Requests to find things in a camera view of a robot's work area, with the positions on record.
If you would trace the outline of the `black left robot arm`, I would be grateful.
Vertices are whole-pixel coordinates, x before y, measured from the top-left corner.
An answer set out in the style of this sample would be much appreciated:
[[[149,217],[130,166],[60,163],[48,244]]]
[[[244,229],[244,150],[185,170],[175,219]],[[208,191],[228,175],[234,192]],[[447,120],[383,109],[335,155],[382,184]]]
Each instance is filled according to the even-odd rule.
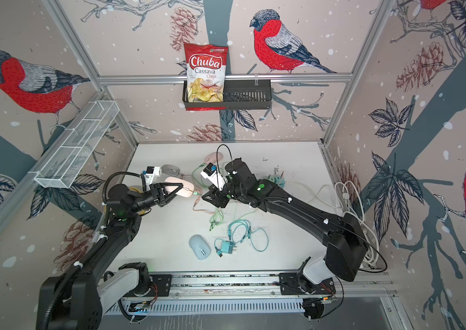
[[[145,263],[127,263],[110,278],[103,276],[117,255],[137,236],[144,213],[166,206],[183,190],[179,182],[146,185],[143,192],[125,184],[104,186],[105,228],[97,242],[61,276],[41,286],[37,329],[97,329],[108,309],[129,292],[158,294]]]

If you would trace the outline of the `light blue wireless mouse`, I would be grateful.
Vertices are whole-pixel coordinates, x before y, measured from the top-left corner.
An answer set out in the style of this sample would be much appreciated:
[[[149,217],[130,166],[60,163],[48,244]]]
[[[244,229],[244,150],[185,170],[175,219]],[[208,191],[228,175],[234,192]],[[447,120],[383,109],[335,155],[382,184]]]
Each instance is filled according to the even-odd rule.
[[[201,235],[191,236],[188,244],[200,261],[207,259],[211,254],[211,248]]]

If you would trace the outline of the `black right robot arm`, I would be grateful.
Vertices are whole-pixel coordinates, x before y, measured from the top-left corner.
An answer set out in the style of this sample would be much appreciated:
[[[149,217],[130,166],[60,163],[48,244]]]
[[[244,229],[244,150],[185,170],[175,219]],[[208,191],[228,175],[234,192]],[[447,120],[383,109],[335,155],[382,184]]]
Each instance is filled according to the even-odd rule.
[[[338,278],[352,282],[358,272],[370,274],[387,271],[384,267],[364,269],[362,264],[369,250],[379,252],[365,239],[358,219],[350,214],[343,216],[328,213],[290,195],[278,184],[268,179],[258,179],[242,159],[231,159],[222,169],[219,164],[220,144],[213,153],[201,176],[212,185],[203,200],[217,208],[225,208],[236,201],[252,208],[282,217],[297,225],[326,247],[322,258],[329,272]]]

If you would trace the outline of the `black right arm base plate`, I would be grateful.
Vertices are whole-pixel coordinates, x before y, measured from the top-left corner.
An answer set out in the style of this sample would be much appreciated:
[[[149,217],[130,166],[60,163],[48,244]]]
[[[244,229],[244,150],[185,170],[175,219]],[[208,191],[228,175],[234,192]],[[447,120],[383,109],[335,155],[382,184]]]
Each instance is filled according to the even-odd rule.
[[[281,272],[278,275],[278,285],[281,295],[328,295],[336,293],[333,279],[326,279],[319,284],[313,284],[304,275],[297,272]]]

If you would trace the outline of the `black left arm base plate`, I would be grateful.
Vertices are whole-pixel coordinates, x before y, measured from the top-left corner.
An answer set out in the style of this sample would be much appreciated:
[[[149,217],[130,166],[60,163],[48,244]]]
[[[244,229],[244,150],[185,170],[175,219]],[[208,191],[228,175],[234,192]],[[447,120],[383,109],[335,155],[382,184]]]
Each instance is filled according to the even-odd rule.
[[[171,274],[152,274],[139,280],[138,286],[131,292],[134,297],[168,297],[171,291]]]

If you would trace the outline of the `teal USB charger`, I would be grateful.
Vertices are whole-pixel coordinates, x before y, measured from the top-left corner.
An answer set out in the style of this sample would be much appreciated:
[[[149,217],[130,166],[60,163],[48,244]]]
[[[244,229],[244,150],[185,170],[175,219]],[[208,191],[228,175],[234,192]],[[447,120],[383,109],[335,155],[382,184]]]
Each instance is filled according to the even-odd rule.
[[[214,247],[216,253],[222,257],[224,254],[232,254],[235,248],[235,243],[232,241],[225,241],[223,239],[215,239]]]

